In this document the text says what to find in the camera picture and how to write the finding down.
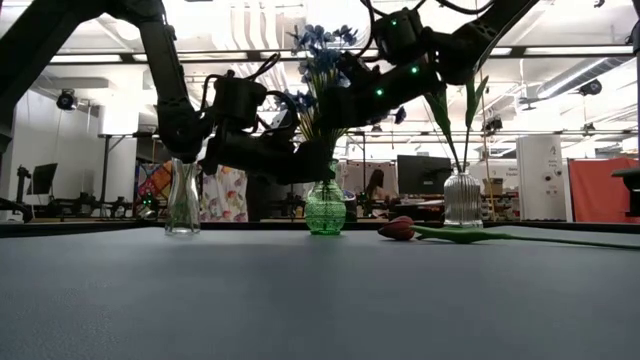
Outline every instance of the glass vase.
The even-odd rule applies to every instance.
[[[200,232],[200,202],[196,186],[196,163],[185,164],[171,159],[171,193],[167,203],[167,235],[189,235]]]
[[[444,183],[444,226],[482,227],[480,181],[462,173],[453,174]]]
[[[337,161],[329,165],[335,171]],[[344,226],[347,208],[344,194],[335,179],[318,181],[307,196],[305,221],[313,235],[339,235]]]

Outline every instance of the person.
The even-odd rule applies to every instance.
[[[380,169],[373,170],[365,193],[367,194],[367,199],[372,201],[389,201],[394,196],[393,193],[384,189],[384,171]]]

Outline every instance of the floral curtain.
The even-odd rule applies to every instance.
[[[204,176],[200,203],[202,222],[247,222],[247,174],[218,166],[215,175]]]

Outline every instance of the desk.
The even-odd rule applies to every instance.
[[[374,231],[5,238],[0,359],[635,360],[639,273],[635,251]]]

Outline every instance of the ceiling duct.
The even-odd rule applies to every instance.
[[[528,102],[546,100],[564,94],[598,76],[611,71],[631,60],[632,57],[611,57],[599,60],[586,59],[571,67],[569,70],[543,83],[536,91],[537,99],[527,99]]]

